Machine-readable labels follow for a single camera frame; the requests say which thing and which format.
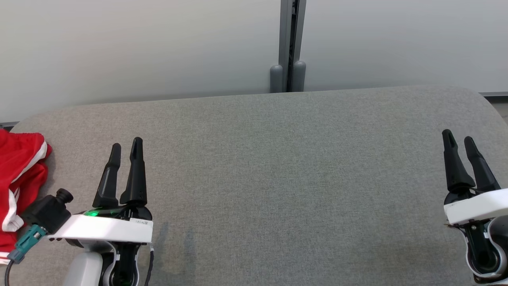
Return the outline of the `grey partition post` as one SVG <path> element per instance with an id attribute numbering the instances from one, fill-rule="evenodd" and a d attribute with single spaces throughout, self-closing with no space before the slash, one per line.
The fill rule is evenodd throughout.
<path id="1" fill-rule="evenodd" d="M 278 64 L 270 68 L 271 93 L 303 92 L 306 63 L 300 59 L 307 0 L 281 0 Z"/>

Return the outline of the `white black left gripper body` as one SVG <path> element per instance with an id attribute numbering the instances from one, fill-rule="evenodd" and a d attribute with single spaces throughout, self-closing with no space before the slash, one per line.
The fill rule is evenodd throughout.
<path id="1" fill-rule="evenodd" d="M 153 229 L 153 217 L 147 207 L 118 207 L 73 214 L 48 238 L 149 243 Z"/>

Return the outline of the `red jersey number 33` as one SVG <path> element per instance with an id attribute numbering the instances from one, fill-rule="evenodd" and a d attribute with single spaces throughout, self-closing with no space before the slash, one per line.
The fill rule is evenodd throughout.
<path id="1" fill-rule="evenodd" d="M 7 255 L 14 249 L 17 232 L 26 225 L 21 214 L 38 197 L 48 176 L 44 162 L 21 171 L 19 165 L 0 164 L 0 265 L 9 262 Z"/>

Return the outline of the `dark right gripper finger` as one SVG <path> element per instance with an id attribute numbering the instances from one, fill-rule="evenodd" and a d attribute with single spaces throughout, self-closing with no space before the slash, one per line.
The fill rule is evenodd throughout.
<path id="1" fill-rule="evenodd" d="M 488 192 L 501 189 L 484 156 L 479 152 L 473 138 L 470 136 L 465 137 L 464 144 L 468 160 L 475 174 L 477 190 L 479 192 Z"/>
<path id="2" fill-rule="evenodd" d="M 450 193 L 467 192 L 470 188 L 475 187 L 475 181 L 465 170 L 458 154 L 458 144 L 451 130 L 443 130 L 442 137 L 447 190 Z"/>

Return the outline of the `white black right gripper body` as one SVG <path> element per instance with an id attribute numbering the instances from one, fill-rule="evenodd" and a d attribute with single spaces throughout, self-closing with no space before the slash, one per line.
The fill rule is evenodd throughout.
<path id="1" fill-rule="evenodd" d="M 508 188 L 489 191 L 443 206 L 450 224 L 463 225 L 508 215 Z"/>

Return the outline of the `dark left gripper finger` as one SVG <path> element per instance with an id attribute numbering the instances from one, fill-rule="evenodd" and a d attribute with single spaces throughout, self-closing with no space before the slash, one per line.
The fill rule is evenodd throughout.
<path id="1" fill-rule="evenodd" d="M 107 161 L 92 206 L 94 208 L 117 207 L 116 198 L 117 172 L 121 165 L 121 145 L 112 145 L 109 160 Z"/>
<path id="2" fill-rule="evenodd" d="M 126 189 L 120 196 L 120 204 L 145 206 L 147 204 L 147 186 L 142 138 L 134 138 L 129 160 L 131 166 Z"/>

